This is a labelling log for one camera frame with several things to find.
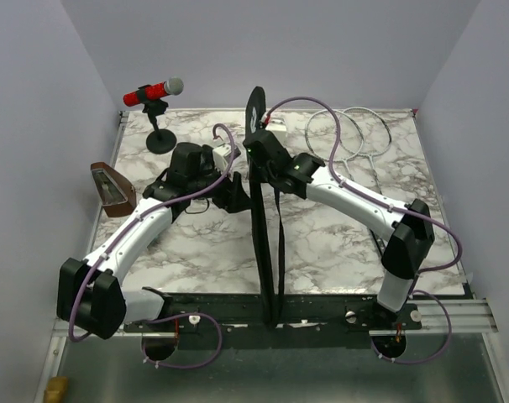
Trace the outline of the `black racket bag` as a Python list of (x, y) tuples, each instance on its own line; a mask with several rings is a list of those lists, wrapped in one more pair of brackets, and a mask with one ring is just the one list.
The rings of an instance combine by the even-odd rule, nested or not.
[[(256, 86), (250, 93), (245, 108), (245, 139), (249, 139), (259, 128), (265, 111), (265, 90), (261, 86)], [(280, 322), (285, 301), (286, 240), (281, 216), (280, 192), (274, 190), (274, 201), (279, 216), (277, 293), (275, 293), (273, 281), (274, 273), (261, 184), (249, 182), (249, 195), (251, 200), (251, 235), (260, 280), (262, 322), (268, 329), (273, 329)]]

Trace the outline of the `white badminton racket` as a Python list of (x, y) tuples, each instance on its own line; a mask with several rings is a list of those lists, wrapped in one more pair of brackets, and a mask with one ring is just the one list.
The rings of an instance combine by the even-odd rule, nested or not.
[[(339, 117), (341, 139), (333, 162), (353, 179), (349, 162), (361, 151), (364, 137), (359, 125), (348, 114), (339, 110), (334, 112)], [(313, 113), (305, 124), (304, 139), (309, 151), (327, 162), (335, 140), (333, 117), (326, 110)]]

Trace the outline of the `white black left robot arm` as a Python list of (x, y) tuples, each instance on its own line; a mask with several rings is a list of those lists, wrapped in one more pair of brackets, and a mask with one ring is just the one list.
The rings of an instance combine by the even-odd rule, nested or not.
[(57, 316), (102, 339), (131, 322), (144, 322), (155, 332), (166, 330), (172, 319), (170, 297), (149, 286), (127, 290), (123, 281), (192, 200), (205, 199), (228, 213), (249, 209), (241, 175), (231, 168), (240, 154), (229, 144), (179, 143), (170, 166), (147, 186), (116, 232), (83, 259), (69, 258), (60, 267)]

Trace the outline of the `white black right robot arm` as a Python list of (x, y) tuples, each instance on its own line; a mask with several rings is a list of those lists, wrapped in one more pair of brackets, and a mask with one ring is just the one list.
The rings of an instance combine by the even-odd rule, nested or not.
[(413, 281), (435, 240), (433, 225), (421, 219), (430, 216), (428, 205), (418, 199), (406, 204), (332, 175), (329, 167), (311, 154), (291, 156), (265, 129), (252, 133), (244, 147), (263, 181), (278, 191), (331, 207), (384, 240), (381, 263), (386, 272), (372, 318), (384, 329), (400, 322)]

